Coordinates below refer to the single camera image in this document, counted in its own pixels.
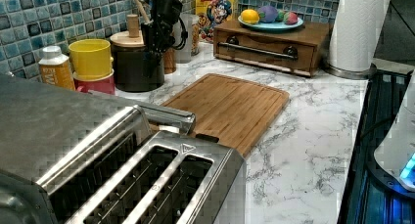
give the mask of toaster slot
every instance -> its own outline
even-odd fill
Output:
[[[211,166],[210,160],[185,157],[138,223],[177,223]]]
[[[176,156],[176,151],[152,148],[88,215],[84,223],[122,223]]]
[[[50,196],[59,222],[70,218],[141,147],[134,134],[118,140]]]

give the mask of cutting board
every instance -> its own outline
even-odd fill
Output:
[[[164,106],[193,112],[191,136],[206,134],[246,157],[287,104],[285,91],[219,74],[207,74]]]

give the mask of black canister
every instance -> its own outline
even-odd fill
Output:
[[[164,84],[161,56],[149,53],[142,36],[130,38],[128,31],[111,37],[115,87],[126,92],[146,92]]]

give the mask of wooden bread box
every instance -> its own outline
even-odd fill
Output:
[[[218,59],[311,77],[327,49],[330,25],[305,22],[290,30],[269,32],[245,28],[238,21],[214,28],[213,54]]]

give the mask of yellow canister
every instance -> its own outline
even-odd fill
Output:
[[[59,46],[42,49],[43,59],[39,62],[40,74],[44,83],[75,90],[69,67],[69,57],[62,54]]]
[[[69,45],[70,61],[82,79],[98,79],[113,69],[111,43],[104,39],[85,39]]]

